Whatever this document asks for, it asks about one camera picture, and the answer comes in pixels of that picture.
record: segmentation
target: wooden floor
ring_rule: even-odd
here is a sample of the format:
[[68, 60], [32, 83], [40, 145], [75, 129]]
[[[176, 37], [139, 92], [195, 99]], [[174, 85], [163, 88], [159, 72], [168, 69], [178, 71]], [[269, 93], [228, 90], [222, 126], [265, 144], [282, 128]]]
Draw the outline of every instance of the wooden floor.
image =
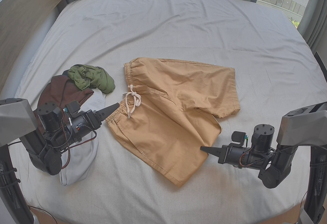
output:
[[[50, 217], [48, 214], [42, 213], [34, 209], [32, 209], [32, 212], [38, 217], [40, 224], [56, 224], [53, 218]], [[299, 212], [300, 212], [300, 205], [297, 205], [291, 210], [285, 212], [284, 214], [281, 214], [277, 217], [271, 218], [269, 220], [266, 220], [258, 224], [282, 224], [283, 222], [295, 223], [298, 220]], [[69, 224], [59, 220], [57, 220], [57, 222], [58, 224]], [[327, 224], [327, 211], [322, 216], [322, 219], [319, 222], [319, 224]]]

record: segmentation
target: green cloth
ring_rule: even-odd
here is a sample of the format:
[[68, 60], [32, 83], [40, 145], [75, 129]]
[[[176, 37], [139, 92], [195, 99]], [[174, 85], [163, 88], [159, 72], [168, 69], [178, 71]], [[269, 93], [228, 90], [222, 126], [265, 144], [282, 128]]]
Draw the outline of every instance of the green cloth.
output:
[[115, 89], [115, 81], [101, 67], [76, 64], [69, 69], [68, 77], [74, 80], [82, 91], [86, 88], [98, 88], [104, 94], [108, 94]]

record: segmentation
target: tan shorts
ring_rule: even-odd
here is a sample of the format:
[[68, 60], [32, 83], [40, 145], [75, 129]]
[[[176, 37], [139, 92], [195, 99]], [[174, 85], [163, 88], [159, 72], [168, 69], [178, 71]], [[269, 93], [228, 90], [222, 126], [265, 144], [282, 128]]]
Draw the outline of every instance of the tan shorts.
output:
[[[200, 146], [212, 146], [221, 132], [214, 116], [240, 110], [235, 70], [153, 58], [124, 66], [141, 104], [128, 118], [123, 99], [106, 122], [121, 145], [181, 187], [208, 156]], [[134, 98], [129, 95], [127, 101], [131, 111]]]

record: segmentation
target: white drawstring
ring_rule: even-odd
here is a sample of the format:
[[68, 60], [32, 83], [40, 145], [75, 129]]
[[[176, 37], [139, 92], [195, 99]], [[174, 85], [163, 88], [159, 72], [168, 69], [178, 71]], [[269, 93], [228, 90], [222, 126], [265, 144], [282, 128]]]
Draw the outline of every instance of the white drawstring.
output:
[[[128, 115], [128, 118], [130, 118], [130, 116], [132, 115], [132, 113], [134, 112], [135, 110], [135, 107], [139, 107], [141, 105], [141, 95], [137, 94], [136, 92], [133, 91], [133, 84], [131, 84], [129, 86], [130, 88], [130, 92], [125, 92], [124, 94], [125, 95], [125, 104], [126, 104], [126, 108], [127, 108], [127, 115]], [[133, 108], [132, 110], [129, 112], [129, 107], [128, 107], [128, 103], [127, 103], [127, 96], [131, 94], [133, 97], [134, 97], [134, 105], [133, 105]]]

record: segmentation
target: fitted sheet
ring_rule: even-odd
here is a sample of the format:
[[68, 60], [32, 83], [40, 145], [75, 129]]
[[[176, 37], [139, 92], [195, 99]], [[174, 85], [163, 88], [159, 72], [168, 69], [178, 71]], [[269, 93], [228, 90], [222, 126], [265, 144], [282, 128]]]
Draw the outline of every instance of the fitted sheet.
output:
[[[326, 101], [327, 83], [309, 47], [279, 10], [241, 0], [80, 0], [61, 12], [25, 72], [16, 97], [34, 109], [54, 75], [76, 63], [100, 66], [127, 91], [123, 64], [137, 57], [234, 67], [241, 109], [218, 119], [214, 146], [233, 131], [275, 127], [299, 107]], [[299, 147], [289, 176], [267, 189], [258, 171], [217, 164], [209, 156], [178, 188], [123, 148], [103, 123], [86, 179], [61, 186], [36, 169], [23, 145], [10, 146], [27, 202], [70, 223], [257, 223], [300, 203], [308, 184], [309, 147]]]

